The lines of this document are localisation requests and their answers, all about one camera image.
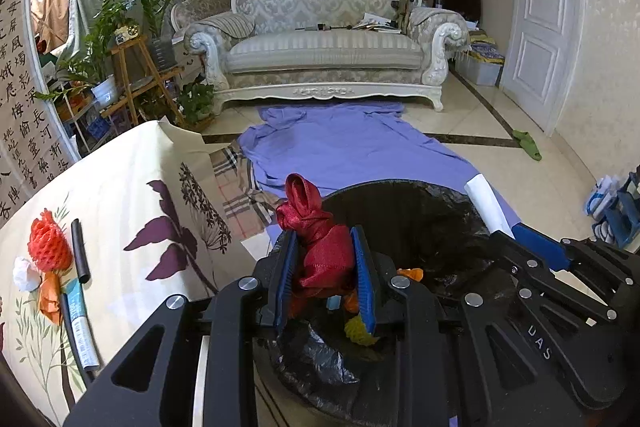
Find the orange-red foam fruit net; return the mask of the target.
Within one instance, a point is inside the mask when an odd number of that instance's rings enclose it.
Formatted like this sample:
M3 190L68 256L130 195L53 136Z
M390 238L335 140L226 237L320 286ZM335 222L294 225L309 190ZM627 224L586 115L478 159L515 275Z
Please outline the orange-red foam fruit net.
M72 264L70 246L50 210L43 210L40 217L32 221L27 249L41 272L67 270Z

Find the dark red cloth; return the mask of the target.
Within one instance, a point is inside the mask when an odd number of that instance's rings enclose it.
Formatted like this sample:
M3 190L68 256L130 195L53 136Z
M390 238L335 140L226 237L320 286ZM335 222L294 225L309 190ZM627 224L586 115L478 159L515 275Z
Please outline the dark red cloth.
M291 173L285 180L285 195L286 202L276 210L277 220L283 231L297 234L302 250L288 309L288 316L296 317L311 299L344 296L354 289L355 254L349 228L322 209L318 187Z

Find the white paper tube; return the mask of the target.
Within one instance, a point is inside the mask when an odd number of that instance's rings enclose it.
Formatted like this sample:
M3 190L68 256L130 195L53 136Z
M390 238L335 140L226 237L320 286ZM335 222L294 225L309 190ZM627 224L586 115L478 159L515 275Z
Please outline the white paper tube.
M513 239L514 235L506 215L490 184L481 173L465 183L464 191L490 234L502 232Z

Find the black lined trash bin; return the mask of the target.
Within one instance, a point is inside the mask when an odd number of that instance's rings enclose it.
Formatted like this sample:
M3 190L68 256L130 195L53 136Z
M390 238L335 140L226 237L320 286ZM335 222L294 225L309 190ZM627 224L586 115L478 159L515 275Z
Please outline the black lined trash bin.
M480 303L495 205L413 180L322 197L288 176L276 327L255 349L262 425L490 425L464 314Z

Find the teal labelled tube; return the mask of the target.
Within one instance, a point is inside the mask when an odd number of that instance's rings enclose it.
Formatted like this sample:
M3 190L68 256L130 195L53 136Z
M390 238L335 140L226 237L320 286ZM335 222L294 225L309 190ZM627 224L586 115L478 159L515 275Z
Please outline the teal labelled tube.
M96 371L100 360L90 329L82 285L70 280L63 288L63 315L70 333L70 347L78 367L85 372Z

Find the floral cream tablecloth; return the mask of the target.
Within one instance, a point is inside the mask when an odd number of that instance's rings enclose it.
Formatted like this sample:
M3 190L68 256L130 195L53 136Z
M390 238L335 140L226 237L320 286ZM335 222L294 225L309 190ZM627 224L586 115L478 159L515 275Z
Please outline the floral cream tablecloth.
M3 425L61 425L85 390L64 327L13 280L43 210L63 229L81 225L87 319L102 362L168 296L206 298L253 270L224 215L211 153L198 133L140 124L60 174L2 228Z

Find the orange crumpled wrapper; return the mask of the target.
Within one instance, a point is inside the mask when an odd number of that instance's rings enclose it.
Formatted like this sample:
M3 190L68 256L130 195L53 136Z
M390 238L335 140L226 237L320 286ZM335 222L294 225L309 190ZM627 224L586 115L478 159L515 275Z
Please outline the orange crumpled wrapper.
M43 274L39 287L38 308L51 323L61 325L61 283L58 273L50 271Z

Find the black marker tube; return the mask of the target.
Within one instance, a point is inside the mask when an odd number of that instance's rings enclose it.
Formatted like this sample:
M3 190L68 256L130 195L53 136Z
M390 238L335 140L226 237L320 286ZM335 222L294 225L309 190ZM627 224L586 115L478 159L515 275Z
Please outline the black marker tube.
M82 234L81 223L74 219L70 225L70 236L72 236L72 247L75 261L75 268L79 283L88 284L91 280L91 273L85 248L84 234Z

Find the white crumpled paper ball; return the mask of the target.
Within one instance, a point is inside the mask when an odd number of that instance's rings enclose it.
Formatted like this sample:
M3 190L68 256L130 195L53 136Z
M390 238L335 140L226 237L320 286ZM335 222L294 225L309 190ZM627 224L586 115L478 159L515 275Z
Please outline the white crumpled paper ball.
M35 265L24 257L18 257L14 261L12 271L13 282L19 291L31 293L41 284L41 273Z

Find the plaid blanket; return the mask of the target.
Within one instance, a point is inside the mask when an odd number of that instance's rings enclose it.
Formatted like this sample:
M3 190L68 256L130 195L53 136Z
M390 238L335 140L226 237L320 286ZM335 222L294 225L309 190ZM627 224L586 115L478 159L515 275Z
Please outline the plaid blanket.
M259 186L253 164L238 142L216 150L209 159L221 194L224 217L235 239L249 239L277 223L276 208L283 198Z

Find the storage box with fabrics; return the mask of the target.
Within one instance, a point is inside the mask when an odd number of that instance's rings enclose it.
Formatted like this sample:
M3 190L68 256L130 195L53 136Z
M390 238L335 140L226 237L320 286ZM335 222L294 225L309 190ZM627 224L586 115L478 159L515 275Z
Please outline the storage box with fabrics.
M454 69L466 81L477 86L495 87L506 58L498 50L496 40L483 29L470 31L470 44L454 56Z

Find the white panel door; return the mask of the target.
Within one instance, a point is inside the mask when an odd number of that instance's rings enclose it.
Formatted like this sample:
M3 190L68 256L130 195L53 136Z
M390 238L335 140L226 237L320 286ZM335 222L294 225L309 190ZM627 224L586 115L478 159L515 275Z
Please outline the white panel door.
M514 0L501 89L547 134L570 87L579 26L580 0Z

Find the purple floor sheet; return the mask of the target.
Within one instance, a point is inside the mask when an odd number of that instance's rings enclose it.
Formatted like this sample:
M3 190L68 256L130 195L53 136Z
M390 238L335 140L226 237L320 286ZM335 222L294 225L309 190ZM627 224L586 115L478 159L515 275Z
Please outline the purple floor sheet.
M285 199L300 174L346 227L361 227L371 251L399 269L419 268L426 287L458 299L490 270L488 233L464 187L475 167L402 117L399 103L265 107L239 139L265 194ZM347 313L298 306L270 348L288 389L321 415L353 426L392 421L392 340L349 341Z

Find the calligraphy folding screen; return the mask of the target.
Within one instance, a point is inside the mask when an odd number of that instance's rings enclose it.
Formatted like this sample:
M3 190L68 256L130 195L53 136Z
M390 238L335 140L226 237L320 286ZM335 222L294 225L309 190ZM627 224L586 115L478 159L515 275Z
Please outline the calligraphy folding screen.
M54 106L37 98L46 83L29 0L1 1L1 222L78 161Z

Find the potted green plant white pot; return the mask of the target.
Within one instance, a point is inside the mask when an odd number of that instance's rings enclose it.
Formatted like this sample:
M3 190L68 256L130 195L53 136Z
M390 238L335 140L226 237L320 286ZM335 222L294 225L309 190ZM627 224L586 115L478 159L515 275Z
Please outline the potted green plant white pot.
M118 28L136 26L137 22L128 11L138 0L102 0L99 11L93 17L89 32L82 38L81 50L67 60L61 68L68 72L70 87L54 89L52 92L35 92L38 100L54 103L63 95L74 96L86 89L96 87L107 76L106 59Z

